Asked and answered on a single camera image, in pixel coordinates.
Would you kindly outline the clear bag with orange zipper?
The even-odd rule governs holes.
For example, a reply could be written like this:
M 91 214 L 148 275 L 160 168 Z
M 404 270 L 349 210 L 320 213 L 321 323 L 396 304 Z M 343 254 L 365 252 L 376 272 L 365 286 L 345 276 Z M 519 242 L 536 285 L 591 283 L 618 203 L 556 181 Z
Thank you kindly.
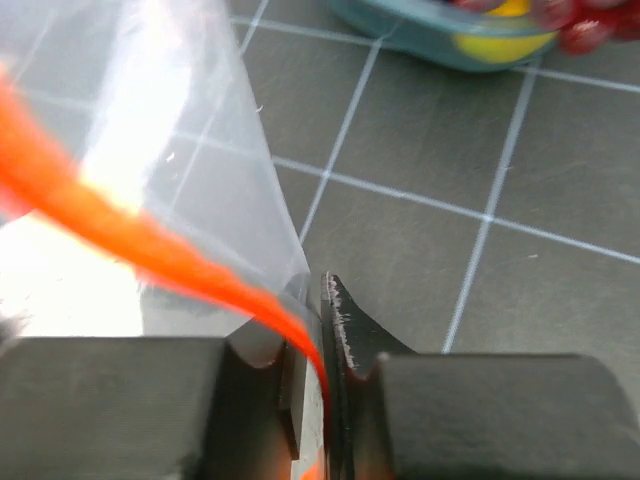
M 222 1 L 1 5 L 1 311 L 317 346 L 309 269 Z

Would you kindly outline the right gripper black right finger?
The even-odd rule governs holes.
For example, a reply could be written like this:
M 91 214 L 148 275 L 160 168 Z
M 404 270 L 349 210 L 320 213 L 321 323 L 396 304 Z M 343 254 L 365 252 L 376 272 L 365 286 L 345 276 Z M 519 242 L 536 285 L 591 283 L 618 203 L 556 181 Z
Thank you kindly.
M 321 280 L 331 479 L 635 479 L 639 422 L 576 354 L 421 354 Z

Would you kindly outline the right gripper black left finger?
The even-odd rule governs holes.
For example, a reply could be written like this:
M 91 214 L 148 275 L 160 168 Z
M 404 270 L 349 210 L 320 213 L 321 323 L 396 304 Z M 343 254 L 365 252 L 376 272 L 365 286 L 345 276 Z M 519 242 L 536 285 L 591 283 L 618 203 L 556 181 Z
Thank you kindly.
M 5 479 L 292 479 L 324 459 L 312 370 L 248 321 L 222 335 L 131 335 L 1 311 Z

